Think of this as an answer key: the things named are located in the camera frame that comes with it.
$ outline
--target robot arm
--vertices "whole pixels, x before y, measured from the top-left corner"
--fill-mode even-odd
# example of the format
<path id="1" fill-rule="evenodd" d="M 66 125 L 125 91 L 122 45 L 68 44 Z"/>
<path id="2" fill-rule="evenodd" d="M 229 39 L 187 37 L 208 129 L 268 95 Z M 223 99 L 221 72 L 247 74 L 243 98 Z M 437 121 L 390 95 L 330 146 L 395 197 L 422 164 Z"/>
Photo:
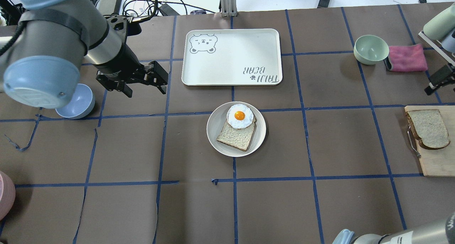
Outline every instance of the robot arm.
<path id="1" fill-rule="evenodd" d="M 109 91 L 131 97 L 127 84 L 142 83 L 166 93 L 167 72 L 156 62 L 142 65 L 126 45 L 124 17 L 106 20 L 89 0 L 21 1 L 29 9 L 19 23 L 26 27 L 0 57 L 0 91 L 14 100 L 49 109 L 66 105 L 84 56 L 99 69 L 96 79 Z"/>

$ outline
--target table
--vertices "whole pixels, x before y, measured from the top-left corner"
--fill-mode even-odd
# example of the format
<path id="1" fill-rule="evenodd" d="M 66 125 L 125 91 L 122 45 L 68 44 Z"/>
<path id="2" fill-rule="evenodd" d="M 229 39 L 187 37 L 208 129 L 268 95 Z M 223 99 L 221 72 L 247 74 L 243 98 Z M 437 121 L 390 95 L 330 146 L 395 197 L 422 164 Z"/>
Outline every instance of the table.
<path id="1" fill-rule="evenodd" d="M 422 43 L 423 25 L 450 4 L 155 17 L 127 43 L 170 71 L 167 95 L 142 85 L 131 85 L 131 99 L 106 92 L 89 64 L 81 82 L 96 106 L 85 119 L 0 94 L 0 134 L 30 144 L 18 152 L 0 138 L 0 170 L 17 190 L 0 240 L 152 243 L 158 211 L 157 244 L 331 243 L 344 228 L 388 234 L 448 216 L 455 179 L 423 177 L 403 109 L 454 104 L 453 87 L 424 93 L 445 61 L 424 43 L 428 72 L 392 73 L 359 64 L 352 50 L 366 34 Z M 279 85 L 183 85 L 185 35 L 228 28 L 278 30 Z M 263 145 L 243 158 L 217 153 L 205 133 L 210 113 L 232 100 L 268 124 Z"/>

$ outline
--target bread slice on cutting board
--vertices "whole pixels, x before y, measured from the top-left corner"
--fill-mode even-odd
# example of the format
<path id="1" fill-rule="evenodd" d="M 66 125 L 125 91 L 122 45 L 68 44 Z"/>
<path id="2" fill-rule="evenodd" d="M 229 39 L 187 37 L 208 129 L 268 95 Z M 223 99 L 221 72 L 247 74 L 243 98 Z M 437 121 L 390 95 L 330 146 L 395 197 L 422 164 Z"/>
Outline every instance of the bread slice on cutting board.
<path id="1" fill-rule="evenodd" d="M 225 145 L 246 152 L 250 146 L 253 134 L 256 131 L 256 118 L 253 123 L 244 129 L 234 129 L 228 121 L 224 123 L 220 135 L 216 139 Z"/>
<path id="2" fill-rule="evenodd" d="M 449 133 L 439 110 L 408 111 L 406 117 L 420 147 L 437 150 L 450 144 Z"/>

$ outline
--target blue tape line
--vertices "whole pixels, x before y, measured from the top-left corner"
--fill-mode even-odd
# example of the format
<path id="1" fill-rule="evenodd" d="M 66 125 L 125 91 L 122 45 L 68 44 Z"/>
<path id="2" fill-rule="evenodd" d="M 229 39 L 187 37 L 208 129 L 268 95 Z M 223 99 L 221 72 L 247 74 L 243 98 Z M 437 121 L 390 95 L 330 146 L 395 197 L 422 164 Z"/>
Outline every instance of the blue tape line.
<path id="1" fill-rule="evenodd" d="M 232 169 L 232 182 L 234 185 L 234 244 L 239 244 L 239 217 L 237 213 L 237 163 L 235 157 L 232 157 Z"/>
<path id="2" fill-rule="evenodd" d="M 96 131 L 96 128 L 93 129 L 95 131 L 95 139 L 93 140 L 93 147 L 91 149 L 91 155 L 90 155 L 90 161 L 88 163 L 88 169 L 87 169 L 87 176 L 86 176 L 86 184 L 88 184 L 88 181 L 90 179 L 90 173 L 91 173 L 91 166 L 93 164 L 93 158 L 95 156 L 95 150 L 96 150 L 96 141 L 98 140 L 98 131 Z"/>
<path id="3" fill-rule="evenodd" d="M 131 114 L 131 115 L 109 115 L 103 116 L 103 119 L 118 119 L 118 118 L 144 118 L 144 117 L 162 117 L 164 113 L 156 114 Z"/>
<path id="4" fill-rule="evenodd" d="M 35 133 L 36 133 L 36 129 L 38 128 L 39 120 L 40 120 L 40 118 L 41 118 L 40 115 L 37 115 L 37 116 L 38 116 L 38 118 L 37 118 L 37 120 L 35 121 L 34 128 L 33 128 L 33 132 L 32 132 L 32 134 L 31 134 L 30 140 L 29 140 L 29 142 L 28 142 L 28 144 L 27 144 L 26 147 L 20 148 L 18 144 L 16 144 L 16 143 L 13 142 L 9 137 L 7 137 L 6 135 L 4 135 L 4 136 L 6 137 L 6 139 L 8 140 L 8 142 L 10 142 L 10 144 L 12 144 L 12 145 L 16 148 L 16 150 L 18 150 L 18 151 L 20 151 L 20 152 L 24 152 L 24 151 L 26 151 L 26 150 L 30 147 L 31 143 L 33 142 L 33 137 L 34 137 L 34 135 L 35 135 Z"/>
<path id="5" fill-rule="evenodd" d="M 304 181 L 304 180 L 314 180 L 314 176 L 255 177 L 237 179 L 237 181 Z"/>
<path id="6" fill-rule="evenodd" d="M 89 187 L 89 186 L 128 186 L 128 185 L 155 185 L 155 184 L 178 184 L 179 181 L 119 181 L 119 182 L 75 182 L 63 184 L 15 184 L 16 188 L 40 188 L 40 187 Z"/>
<path id="7" fill-rule="evenodd" d="M 88 184 L 88 181 L 90 179 L 91 165 L 93 163 L 93 157 L 95 156 L 96 141 L 98 140 L 98 132 L 96 131 L 96 128 L 94 128 L 93 131 L 95 131 L 95 138 L 93 140 L 93 148 L 91 149 L 90 161 L 88 163 L 86 182 L 85 182 L 85 185 L 84 185 L 84 198 L 82 200 L 82 207 L 81 207 L 81 215 L 79 216 L 79 224 L 77 225 L 76 234 L 74 235 L 74 238 L 73 238 L 73 244 L 76 244 L 77 236 L 79 234 L 79 228 L 81 227 L 82 213 L 84 212 L 85 199 L 86 199 L 86 196 L 87 196 L 87 184 Z"/>
<path id="8" fill-rule="evenodd" d="M 104 105 L 106 104 L 107 90 L 104 90 L 103 103 L 101 104 L 100 118 L 98 119 L 98 127 L 101 127 L 101 121 L 103 120 Z"/>
<path id="9" fill-rule="evenodd" d="M 81 119 L 68 119 L 68 118 L 49 118 L 44 115 L 40 115 L 41 121 L 86 121 L 86 120 L 99 120 L 99 116 L 96 117 L 84 117 Z"/>
<path id="10" fill-rule="evenodd" d="M 393 174 L 393 177 L 419 177 L 424 176 L 424 174 L 414 173 L 414 174 Z"/>
<path id="11" fill-rule="evenodd" d="M 301 111 L 302 108 L 286 108 L 286 109 L 261 109 L 260 112 L 272 112 L 272 111 Z"/>
<path id="12" fill-rule="evenodd" d="M 76 244 L 77 242 L 77 236 L 79 234 L 79 228 L 81 227 L 81 221 L 82 221 L 82 213 L 84 212 L 84 204 L 85 204 L 85 199 L 87 197 L 87 187 L 84 187 L 84 198 L 82 199 L 82 207 L 81 207 L 81 214 L 79 215 L 79 224 L 77 225 L 76 233 L 73 238 L 73 244 Z"/>
<path id="13" fill-rule="evenodd" d="M 309 147 L 309 143 L 308 143 L 309 133 L 308 133 L 308 126 L 307 126 L 307 117 L 306 117 L 306 113 L 305 113 L 304 100 L 302 97 L 302 89 L 300 87 L 299 68 L 297 66 L 297 56 L 295 53 L 294 36 L 292 34 L 291 21 L 289 20 L 288 10 L 286 9 L 286 10 L 284 10 L 284 12 L 286 13 L 286 20 L 288 22 L 289 36 L 291 37 L 292 53 L 294 54 L 295 77 L 297 79 L 297 88 L 299 90 L 300 107 L 301 107 L 302 117 L 303 117 L 303 122 L 304 122 L 305 140 L 306 140 L 307 152 L 308 152 L 308 161 L 309 161 L 311 176 L 314 177 L 314 168 L 312 166 L 311 152 L 310 152 L 310 147 Z M 313 193 L 314 193 L 314 203 L 315 203 L 315 208 L 316 208 L 317 225 L 319 227 L 320 240 L 321 240 L 321 243 L 324 244 L 324 234 L 323 234 L 322 221 L 321 221 L 321 212 L 320 212 L 320 207 L 319 207 L 319 199 L 317 197 L 317 187 L 316 187 L 315 179 L 313 179 Z"/>
<path id="14" fill-rule="evenodd" d="M 374 106 L 374 108 L 396 108 L 396 107 L 404 107 L 404 105 L 385 105 L 385 106 Z"/>
<path id="15" fill-rule="evenodd" d="M 3 228 L 5 228 L 5 223 L 6 223 L 6 217 L 3 218 L 2 223 L 0 225 L 0 236 L 3 233 Z"/>
<path id="16" fill-rule="evenodd" d="M 174 44 L 175 44 L 175 30 L 177 25 L 177 16 L 174 16 L 174 25 L 172 27 L 172 42 L 171 42 L 171 61 L 169 62 L 170 71 L 167 82 L 167 97 L 166 97 L 166 109 L 164 115 L 164 127 L 163 127 L 163 138 L 161 141 L 161 156 L 160 156 L 160 171 L 158 174 L 158 180 L 161 181 L 163 178 L 163 164 L 164 164 L 164 148 L 166 145 L 166 130 L 167 130 L 167 118 L 169 113 L 169 97 L 171 96 L 171 80 L 172 80 L 172 60 L 174 58 Z M 158 184 L 156 189 L 156 227 L 155 235 L 153 236 L 153 244 L 156 243 L 156 232 L 158 231 L 158 215 L 160 210 L 160 197 L 161 197 L 161 184 Z"/>
<path id="17" fill-rule="evenodd" d="M 355 175 L 355 176 L 317 176 L 317 180 L 340 180 L 340 179 L 386 179 L 389 175 Z"/>
<path id="18" fill-rule="evenodd" d="M 125 181 L 125 182 L 90 182 L 87 186 L 125 186 L 125 185 L 161 185 L 178 184 L 179 181 Z"/>
<path id="19" fill-rule="evenodd" d="M 344 7 L 341 7 L 341 13 L 343 14 L 344 23 L 346 24 L 346 27 L 348 28 L 349 39 L 351 39 L 351 44 L 352 44 L 352 47 L 354 48 L 355 43 L 354 43 L 354 39 L 352 38 L 351 29 L 349 28 L 348 19 L 346 18 L 346 13 L 344 12 Z"/>
<path id="20" fill-rule="evenodd" d="M 344 110 L 344 109 L 369 109 L 370 106 L 327 106 L 327 107 L 307 107 L 306 111 L 320 110 Z"/>
<path id="21" fill-rule="evenodd" d="M 408 22 L 406 21 L 405 15 L 403 14 L 403 10 L 401 9 L 400 4 L 397 4 L 398 10 L 400 11 L 401 18 L 403 19 L 403 22 L 405 22 L 406 29 L 408 30 L 409 37 L 411 37 L 412 43 L 415 45 L 416 42 L 414 41 L 414 37 L 412 36 L 411 29 L 409 28 Z"/>
<path id="22" fill-rule="evenodd" d="M 63 183 L 63 184 L 15 184 L 16 188 L 38 188 L 38 187 L 84 187 L 85 183 Z"/>
<path id="23" fill-rule="evenodd" d="M 354 53 L 354 51 L 306 52 L 306 53 L 295 53 L 295 55 L 332 54 L 332 53 Z"/>
<path id="24" fill-rule="evenodd" d="M 0 123 L 3 123 L 3 122 L 30 122 L 30 121 L 36 121 L 36 119 L 0 120 Z"/>
<path id="25" fill-rule="evenodd" d="M 212 111 L 197 111 L 197 112 L 176 112 L 176 113 L 168 113 L 168 116 L 185 116 L 185 115 L 206 115 L 212 114 Z"/>
<path id="26" fill-rule="evenodd" d="M 216 180 L 216 182 L 233 182 L 234 179 L 212 179 L 211 181 L 213 182 L 214 180 Z"/>
<path id="27" fill-rule="evenodd" d="M 344 22 L 346 23 L 346 28 L 348 29 L 349 38 L 351 39 L 352 45 L 354 46 L 354 40 L 352 39 L 351 29 L 349 28 L 349 23 L 348 23 L 348 20 L 346 18 L 346 14 L 344 13 L 344 9 L 343 8 L 341 8 L 341 11 L 343 13 Z M 384 140 L 382 139 L 381 130 L 379 128 L 379 123 L 378 123 L 378 119 L 376 117 L 376 112 L 374 111 L 374 106 L 373 106 L 373 102 L 371 100 L 371 96 L 370 96 L 370 93 L 369 93 L 369 90 L 368 90 L 368 85 L 367 85 L 367 82 L 366 82 L 366 79 L 365 79 L 364 71 L 362 69 L 362 65 L 359 62 L 357 62 L 357 66 L 359 67 L 360 75 L 362 76 L 362 82 L 364 84 L 365 92 L 366 92 L 367 97 L 368 97 L 368 103 L 369 103 L 369 105 L 371 107 L 371 113 L 373 115 L 374 125 L 376 126 L 376 131 L 378 133 L 379 141 L 380 141 L 380 144 L 381 144 L 381 149 L 382 149 L 382 154 L 384 156 L 385 165 L 387 167 L 387 172 L 389 173 L 390 184 L 392 185 L 392 190 L 393 190 L 393 193 L 394 193 L 394 196 L 395 196 L 395 202 L 397 204 L 398 213 L 400 214 L 401 224 L 403 226 L 403 229 L 406 229 L 405 217 L 403 216 L 403 211 L 401 209 L 400 199 L 398 198 L 398 193 L 397 193 L 397 190 L 396 190 L 396 187 L 395 187 L 394 178 L 393 178 L 393 175 L 392 175 L 392 169 L 390 168 L 389 159 L 387 157 L 387 152 L 385 150 Z"/>

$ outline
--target white tray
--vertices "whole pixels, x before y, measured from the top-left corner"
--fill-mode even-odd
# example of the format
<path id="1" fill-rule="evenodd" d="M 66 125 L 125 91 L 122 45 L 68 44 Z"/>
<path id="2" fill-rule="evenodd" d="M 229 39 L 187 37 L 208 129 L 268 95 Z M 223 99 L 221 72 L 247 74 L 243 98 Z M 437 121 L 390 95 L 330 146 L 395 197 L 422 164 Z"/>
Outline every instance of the white tray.
<path id="1" fill-rule="evenodd" d="M 274 29 L 193 30 L 187 34 L 185 85 L 277 85 L 282 79 L 280 40 Z"/>

